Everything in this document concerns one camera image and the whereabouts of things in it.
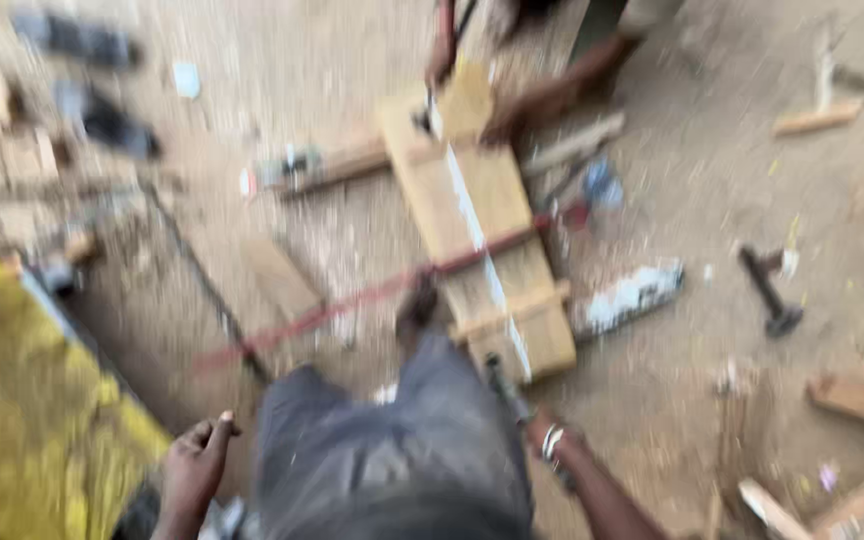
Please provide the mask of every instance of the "bracelet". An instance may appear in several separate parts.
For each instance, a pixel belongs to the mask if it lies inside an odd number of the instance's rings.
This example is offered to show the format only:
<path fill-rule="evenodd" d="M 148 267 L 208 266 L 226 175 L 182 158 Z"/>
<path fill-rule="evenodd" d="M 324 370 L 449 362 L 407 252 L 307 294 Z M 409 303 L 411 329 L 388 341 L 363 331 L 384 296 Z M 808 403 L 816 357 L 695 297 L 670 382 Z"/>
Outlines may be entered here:
<path fill-rule="evenodd" d="M 545 433 L 545 440 L 542 441 L 542 459 L 548 463 L 552 462 L 552 453 L 555 452 L 555 447 L 562 440 L 563 434 L 566 432 L 564 427 L 558 426 L 557 423 L 549 425 L 549 430 Z"/>

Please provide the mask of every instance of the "person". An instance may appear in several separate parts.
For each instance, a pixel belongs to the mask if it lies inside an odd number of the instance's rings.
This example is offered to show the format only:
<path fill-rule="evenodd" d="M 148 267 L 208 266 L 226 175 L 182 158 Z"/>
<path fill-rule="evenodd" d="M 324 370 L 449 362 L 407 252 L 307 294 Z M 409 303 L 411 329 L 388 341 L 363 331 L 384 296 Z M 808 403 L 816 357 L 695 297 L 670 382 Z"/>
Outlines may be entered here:
<path fill-rule="evenodd" d="M 312 367 L 269 387 L 258 415 L 251 500 L 267 538 L 533 537 L 516 422 L 469 356 L 432 329 L 436 302 L 426 280 L 396 319 L 406 360 L 393 402 L 353 401 Z M 175 440 L 153 539 L 196 537 L 235 434 L 226 412 Z M 570 473 L 596 539 L 666 539 L 578 431 L 540 408 L 525 439 Z"/>
<path fill-rule="evenodd" d="M 546 12 L 556 0 L 500 0 L 510 11 L 508 36 L 522 21 Z M 514 142 L 522 131 L 560 117 L 584 96 L 611 93 L 619 68 L 657 26 L 672 19 L 684 0 L 628 0 L 616 29 L 593 43 L 557 78 L 544 80 L 505 104 L 498 104 L 482 132 L 482 141 Z M 590 6 L 585 17 L 594 17 Z M 436 37 L 425 70 L 429 89 L 438 89 L 450 77 L 456 59 L 455 0 L 438 0 Z"/>

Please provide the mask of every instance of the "red string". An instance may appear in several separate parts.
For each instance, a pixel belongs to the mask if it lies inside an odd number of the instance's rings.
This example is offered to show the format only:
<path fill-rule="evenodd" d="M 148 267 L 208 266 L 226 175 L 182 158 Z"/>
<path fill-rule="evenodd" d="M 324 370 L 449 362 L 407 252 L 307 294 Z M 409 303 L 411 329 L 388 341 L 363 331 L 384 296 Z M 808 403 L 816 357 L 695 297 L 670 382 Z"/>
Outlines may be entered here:
<path fill-rule="evenodd" d="M 573 206 L 566 211 L 566 218 L 570 215 L 581 217 L 584 209 L 584 206 Z M 481 261 L 489 253 L 501 251 L 523 238 L 527 238 L 532 231 L 547 228 L 551 222 L 552 216 L 548 214 L 537 215 L 534 217 L 532 227 L 511 231 L 497 240 L 487 243 L 481 249 L 467 251 L 440 264 L 425 264 L 407 270 L 382 281 L 378 285 L 360 289 L 349 296 L 312 311 L 289 325 L 262 330 L 243 340 L 239 347 L 229 347 L 198 356 L 193 361 L 193 371 L 196 375 L 206 373 L 240 359 L 248 351 L 274 349 L 285 338 L 292 338 L 308 330 L 318 328 L 343 313 L 351 312 L 367 304 L 373 304 L 410 287 L 419 276 L 449 274 L 469 264 Z"/>

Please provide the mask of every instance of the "yellow cloth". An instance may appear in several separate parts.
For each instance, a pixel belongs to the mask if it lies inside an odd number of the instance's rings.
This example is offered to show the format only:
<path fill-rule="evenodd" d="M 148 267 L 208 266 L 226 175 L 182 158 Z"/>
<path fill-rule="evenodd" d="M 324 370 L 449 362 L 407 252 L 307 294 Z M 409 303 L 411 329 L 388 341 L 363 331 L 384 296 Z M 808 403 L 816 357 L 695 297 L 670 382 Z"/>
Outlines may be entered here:
<path fill-rule="evenodd" d="M 109 538 L 168 444 L 0 263 L 0 540 Z"/>

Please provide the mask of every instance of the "human hand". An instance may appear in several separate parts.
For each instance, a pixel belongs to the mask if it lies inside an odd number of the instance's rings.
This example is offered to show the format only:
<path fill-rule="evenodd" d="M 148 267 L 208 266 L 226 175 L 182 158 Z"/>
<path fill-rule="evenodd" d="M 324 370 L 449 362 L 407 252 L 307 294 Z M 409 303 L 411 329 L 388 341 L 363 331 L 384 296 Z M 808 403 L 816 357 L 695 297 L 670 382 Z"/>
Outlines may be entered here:
<path fill-rule="evenodd" d="M 432 46 L 432 56 L 425 68 L 425 85 L 429 89 L 438 89 L 452 74 L 455 67 L 455 38 L 451 35 L 439 35 Z"/>
<path fill-rule="evenodd" d="M 175 538 L 198 534 L 226 469 L 229 440 L 240 434 L 234 412 L 227 410 L 218 421 L 202 420 L 174 440 L 163 466 L 157 529 Z"/>
<path fill-rule="evenodd" d="M 479 136 L 486 146 L 498 146 L 514 142 L 525 128 L 526 117 L 517 105 L 499 105 Z"/>

